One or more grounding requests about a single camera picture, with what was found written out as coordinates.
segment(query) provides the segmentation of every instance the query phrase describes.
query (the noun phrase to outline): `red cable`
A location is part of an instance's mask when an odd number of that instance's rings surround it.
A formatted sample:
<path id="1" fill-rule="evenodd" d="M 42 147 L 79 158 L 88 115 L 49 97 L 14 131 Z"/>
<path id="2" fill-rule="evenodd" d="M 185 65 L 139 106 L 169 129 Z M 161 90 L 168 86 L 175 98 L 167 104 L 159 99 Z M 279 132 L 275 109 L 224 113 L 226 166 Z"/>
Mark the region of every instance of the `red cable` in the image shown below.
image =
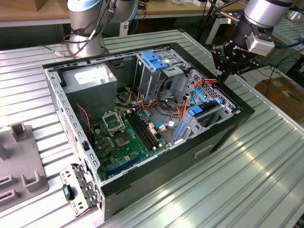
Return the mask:
<path id="1" fill-rule="evenodd" d="M 81 107 L 80 105 L 76 105 L 76 107 L 80 108 L 86 117 L 87 123 L 89 124 L 89 134 L 90 134 L 90 143 L 92 142 L 92 133 L 91 133 L 91 123 L 90 123 L 90 118 L 88 116 L 88 114 L 86 113 L 85 109 L 83 107 Z"/>

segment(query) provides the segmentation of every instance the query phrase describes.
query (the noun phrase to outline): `black computer chassis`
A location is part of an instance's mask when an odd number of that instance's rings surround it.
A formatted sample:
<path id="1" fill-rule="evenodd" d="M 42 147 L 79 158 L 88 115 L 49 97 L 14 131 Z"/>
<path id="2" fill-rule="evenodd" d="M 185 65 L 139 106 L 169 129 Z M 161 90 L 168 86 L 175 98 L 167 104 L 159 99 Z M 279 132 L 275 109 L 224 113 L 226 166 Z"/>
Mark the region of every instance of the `black computer chassis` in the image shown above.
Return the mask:
<path id="1" fill-rule="evenodd" d="M 199 61 L 197 61 L 177 43 L 149 46 L 129 51 L 143 51 L 146 49 L 161 47 L 173 48 L 207 78 L 216 78 L 208 69 L 206 69 Z M 111 53 L 106 56 L 118 54 L 119 52 Z M 82 58 L 81 60 L 89 61 L 92 58 L 94 57 Z M 77 61 L 77 59 L 70 60 L 44 65 L 43 67 L 50 68 L 65 63 L 73 64 Z M 104 204 L 103 208 L 105 209 L 103 211 L 104 220 L 108 220 L 112 216 L 118 214 L 140 198 L 156 190 L 158 187 L 169 182 L 181 172 L 214 153 L 233 134 L 233 132 L 245 123 L 254 113 L 255 110 L 225 84 L 217 84 L 217 86 L 227 97 L 230 98 L 230 100 L 237 104 L 242 111 L 240 113 L 235 113 L 226 121 L 216 124 L 208 131 L 187 140 L 150 162 L 131 170 L 124 176 L 102 186 L 100 191 L 104 196 L 104 200 L 102 200 L 102 203 Z"/>

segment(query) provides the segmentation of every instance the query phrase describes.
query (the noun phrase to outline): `wooden shelf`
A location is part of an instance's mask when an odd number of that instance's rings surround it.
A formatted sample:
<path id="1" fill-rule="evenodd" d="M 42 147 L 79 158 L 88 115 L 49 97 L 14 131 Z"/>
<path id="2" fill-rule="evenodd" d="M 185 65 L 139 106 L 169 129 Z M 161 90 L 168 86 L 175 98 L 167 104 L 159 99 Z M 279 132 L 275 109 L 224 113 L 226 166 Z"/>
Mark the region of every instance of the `wooden shelf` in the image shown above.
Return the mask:
<path id="1" fill-rule="evenodd" d="M 240 11 L 245 7 L 239 3 L 234 3 L 227 8 L 225 11 Z M 170 0 L 166 0 L 163 2 L 160 1 L 149 1 L 146 6 L 147 14 L 171 14 L 171 13 L 203 13 L 204 7 L 199 7 L 193 3 L 186 3 L 186 5 L 176 5 Z M 144 12 L 142 9 L 138 10 L 138 14 L 143 15 Z"/>
<path id="2" fill-rule="evenodd" d="M 12 7 L 0 6 L 0 21 L 14 20 L 41 20 L 41 19 L 68 19 L 69 11 L 66 0 L 48 0 L 39 11 L 29 11 Z M 239 3 L 232 4 L 226 11 L 240 11 L 244 6 Z M 147 3 L 147 14 L 183 14 L 183 13 L 203 13 L 204 7 L 198 7 L 193 3 L 186 5 L 176 5 L 170 0 L 165 2 L 150 1 Z M 143 15 L 143 10 L 138 10 L 138 14 Z"/>

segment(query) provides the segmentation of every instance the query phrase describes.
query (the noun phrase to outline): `aluminum workbench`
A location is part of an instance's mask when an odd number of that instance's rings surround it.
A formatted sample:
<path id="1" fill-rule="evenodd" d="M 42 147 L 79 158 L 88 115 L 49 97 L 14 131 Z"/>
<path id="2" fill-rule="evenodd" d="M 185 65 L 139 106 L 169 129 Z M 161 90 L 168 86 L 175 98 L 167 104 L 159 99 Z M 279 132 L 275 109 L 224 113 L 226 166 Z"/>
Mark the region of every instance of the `aluminum workbench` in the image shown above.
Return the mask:
<path id="1" fill-rule="evenodd" d="M 293 44 L 300 41 L 299 36 L 301 34 L 304 34 L 304 21 L 296 23 L 287 18 L 282 18 L 272 32 L 272 35 L 285 44 Z M 295 46 L 293 49 L 297 51 L 303 50 L 304 45 Z"/>
<path id="2" fill-rule="evenodd" d="M 210 53 L 177 30 L 105 42 L 110 52 L 177 42 L 216 73 Z M 32 126 L 50 186 L 0 213 L 1 228 L 292 227 L 304 213 L 304 129 L 231 76 L 226 84 L 256 112 L 217 152 L 104 224 L 96 209 L 75 219 L 59 172 L 76 160 L 41 67 L 61 60 L 41 47 L 0 52 L 0 127 L 19 121 Z"/>

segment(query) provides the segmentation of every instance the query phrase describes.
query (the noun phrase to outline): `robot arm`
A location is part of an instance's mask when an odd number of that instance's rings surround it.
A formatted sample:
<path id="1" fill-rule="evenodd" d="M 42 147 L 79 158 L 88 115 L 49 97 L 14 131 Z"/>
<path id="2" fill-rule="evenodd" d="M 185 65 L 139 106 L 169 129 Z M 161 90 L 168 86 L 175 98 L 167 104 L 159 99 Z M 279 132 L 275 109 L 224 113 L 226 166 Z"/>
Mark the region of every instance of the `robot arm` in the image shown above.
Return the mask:
<path id="1" fill-rule="evenodd" d="M 272 31 L 294 1 L 249 1 L 230 39 L 212 50 L 215 66 L 222 72 L 219 82 L 223 83 L 230 74 L 242 74 L 259 67 L 260 62 L 256 55 L 266 56 L 274 48 L 291 47 L 276 46 Z"/>
<path id="2" fill-rule="evenodd" d="M 67 6 L 72 33 L 66 43 L 76 58 L 103 54 L 105 26 L 131 20 L 137 12 L 136 0 L 68 0 Z"/>

